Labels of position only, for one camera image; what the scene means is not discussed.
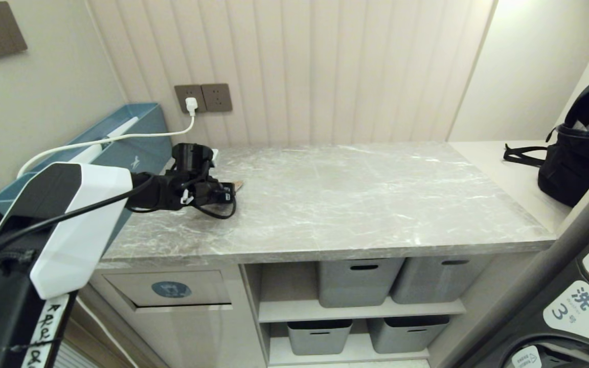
storage bin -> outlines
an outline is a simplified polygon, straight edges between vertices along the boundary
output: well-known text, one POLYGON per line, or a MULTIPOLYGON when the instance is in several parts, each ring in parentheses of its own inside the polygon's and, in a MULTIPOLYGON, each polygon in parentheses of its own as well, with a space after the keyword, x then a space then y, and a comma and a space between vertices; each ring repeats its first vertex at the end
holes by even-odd
POLYGON ((403 262, 403 258, 319 262, 320 305, 337 308, 383 304, 403 262))
POLYGON ((349 337, 353 321, 288 322, 288 337, 295 355, 340 354, 349 337))
POLYGON ((408 258, 392 288, 400 304, 455 301, 488 266, 493 255, 408 258))
POLYGON ((419 352, 449 324, 449 316, 390 317, 367 320, 374 351, 419 352))

blue tray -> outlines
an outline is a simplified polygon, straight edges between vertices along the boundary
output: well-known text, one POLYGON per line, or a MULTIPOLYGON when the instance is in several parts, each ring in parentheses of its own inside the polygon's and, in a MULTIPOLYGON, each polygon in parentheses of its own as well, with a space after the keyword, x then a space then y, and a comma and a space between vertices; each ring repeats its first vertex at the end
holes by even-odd
MULTIPOLYGON (((164 133, 167 132, 163 111, 157 103, 133 103, 124 105, 105 119, 94 124, 67 144, 77 144, 100 140, 133 117, 138 117, 137 123, 124 133, 164 133)), ((51 163, 67 162, 74 156, 87 149, 80 147, 52 154, 34 166, 28 173, 15 180, 0 191, 0 212, 6 214, 26 183, 35 174, 51 163)), ((103 151, 91 162, 94 165, 117 166, 128 168, 132 172, 152 172, 159 174, 167 161, 171 158, 171 142, 168 137, 139 137, 129 138, 108 144, 103 151)), ((131 212, 124 210, 115 226, 110 240, 115 238, 121 230, 131 212)))

white countertop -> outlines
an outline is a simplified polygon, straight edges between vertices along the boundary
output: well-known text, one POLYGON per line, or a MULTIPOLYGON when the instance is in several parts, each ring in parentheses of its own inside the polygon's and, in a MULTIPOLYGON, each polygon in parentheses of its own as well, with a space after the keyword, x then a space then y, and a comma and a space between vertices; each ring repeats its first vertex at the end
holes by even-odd
MULTIPOLYGON (((540 190, 537 184, 537 168, 510 163, 502 159, 505 144, 508 144, 510 148, 546 147, 545 141, 451 142, 449 144, 500 186, 539 223, 553 233, 558 232, 559 226, 572 210, 571 207, 540 190)), ((544 158, 547 152, 535 151, 528 155, 544 158)))
POLYGON ((218 166, 245 182, 234 217, 134 214, 100 267, 496 254, 556 238, 446 143, 224 149, 218 166))

bag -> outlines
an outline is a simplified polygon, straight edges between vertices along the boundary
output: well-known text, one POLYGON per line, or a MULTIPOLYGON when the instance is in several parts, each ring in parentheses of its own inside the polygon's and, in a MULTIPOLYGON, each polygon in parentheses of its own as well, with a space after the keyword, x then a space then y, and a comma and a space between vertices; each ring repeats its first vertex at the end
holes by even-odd
POLYGON ((574 207, 589 189, 589 86, 583 90, 570 108, 565 122, 547 136, 558 132, 558 141, 549 147, 511 149, 506 145, 504 160, 540 167, 538 186, 547 195, 574 207), (546 150, 541 160, 524 153, 546 150))

drawer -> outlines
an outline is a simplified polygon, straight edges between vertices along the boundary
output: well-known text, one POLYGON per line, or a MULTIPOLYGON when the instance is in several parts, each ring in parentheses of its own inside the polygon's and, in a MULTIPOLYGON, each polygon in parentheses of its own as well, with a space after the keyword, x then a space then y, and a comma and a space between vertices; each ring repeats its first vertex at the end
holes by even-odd
POLYGON ((103 277, 137 307, 231 303, 217 270, 108 274, 103 277))

